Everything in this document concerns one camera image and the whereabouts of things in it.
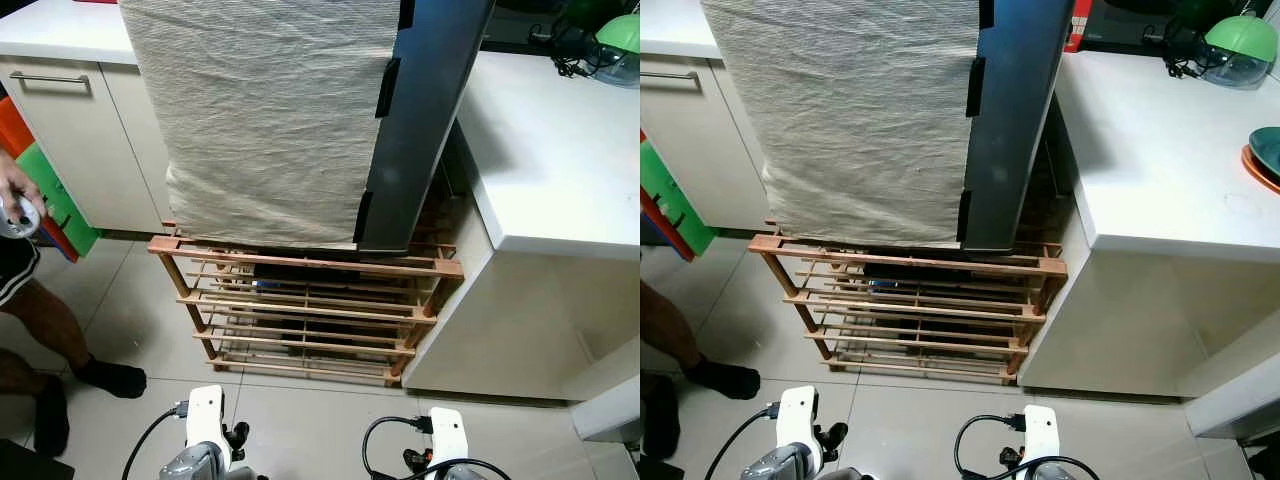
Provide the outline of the person's hand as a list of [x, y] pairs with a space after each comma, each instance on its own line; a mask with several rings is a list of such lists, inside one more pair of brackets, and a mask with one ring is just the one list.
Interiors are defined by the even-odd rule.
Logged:
[[12, 155], [1, 150], [1, 198], [6, 219], [19, 223], [24, 216], [19, 197], [26, 198], [33, 207], [35, 215], [29, 215], [33, 223], [41, 223], [47, 214], [42, 192], [38, 186], [23, 172]]

